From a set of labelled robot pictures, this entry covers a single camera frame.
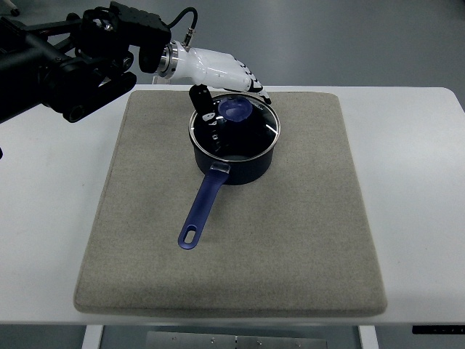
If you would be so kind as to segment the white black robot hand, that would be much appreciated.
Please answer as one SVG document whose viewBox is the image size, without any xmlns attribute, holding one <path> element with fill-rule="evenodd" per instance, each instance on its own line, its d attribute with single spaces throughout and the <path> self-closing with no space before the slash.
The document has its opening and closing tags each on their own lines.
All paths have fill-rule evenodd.
<svg viewBox="0 0 465 349">
<path fill-rule="evenodd" d="M 167 80 L 190 79 L 193 82 L 191 101 L 197 114 L 207 122 L 212 122 L 217 113 L 210 87 L 254 93 L 266 104 L 271 103 L 270 96 L 256 76 L 231 54 L 188 47 L 179 41 L 172 41 L 163 49 L 156 73 Z"/>
</svg>

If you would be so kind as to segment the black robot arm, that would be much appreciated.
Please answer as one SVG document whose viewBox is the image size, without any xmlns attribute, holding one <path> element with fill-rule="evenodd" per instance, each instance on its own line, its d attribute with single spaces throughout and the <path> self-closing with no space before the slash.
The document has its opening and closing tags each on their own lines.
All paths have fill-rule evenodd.
<svg viewBox="0 0 465 349">
<path fill-rule="evenodd" d="M 1 121 L 45 105 L 70 123 L 130 91 L 134 61 L 144 73 L 167 69 L 171 29 L 159 15 L 112 1 L 64 21 L 25 25 L 1 18 Z"/>
</svg>

